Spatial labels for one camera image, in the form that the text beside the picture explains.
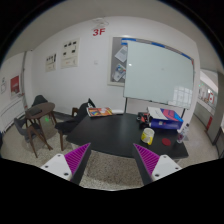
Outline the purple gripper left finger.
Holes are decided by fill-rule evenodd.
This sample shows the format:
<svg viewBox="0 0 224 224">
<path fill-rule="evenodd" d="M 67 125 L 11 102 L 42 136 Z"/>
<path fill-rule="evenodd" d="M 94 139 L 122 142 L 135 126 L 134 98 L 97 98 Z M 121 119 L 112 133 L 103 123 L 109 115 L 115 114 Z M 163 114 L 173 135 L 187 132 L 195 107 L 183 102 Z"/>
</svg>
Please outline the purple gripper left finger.
<svg viewBox="0 0 224 224">
<path fill-rule="evenodd" d="M 56 154 L 42 166 L 42 169 L 78 185 L 90 154 L 91 144 L 87 143 L 65 155 Z"/>
</svg>

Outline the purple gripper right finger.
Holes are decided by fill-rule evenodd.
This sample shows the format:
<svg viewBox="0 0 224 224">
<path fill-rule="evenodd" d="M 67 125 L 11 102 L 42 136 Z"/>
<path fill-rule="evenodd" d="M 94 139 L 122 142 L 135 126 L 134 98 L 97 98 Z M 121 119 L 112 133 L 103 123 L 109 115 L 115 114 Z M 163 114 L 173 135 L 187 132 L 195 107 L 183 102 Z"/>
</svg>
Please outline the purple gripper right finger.
<svg viewBox="0 0 224 224">
<path fill-rule="evenodd" d="M 181 170 L 181 167 L 168 155 L 159 156 L 138 144 L 133 144 L 133 157 L 144 185 Z"/>
</svg>

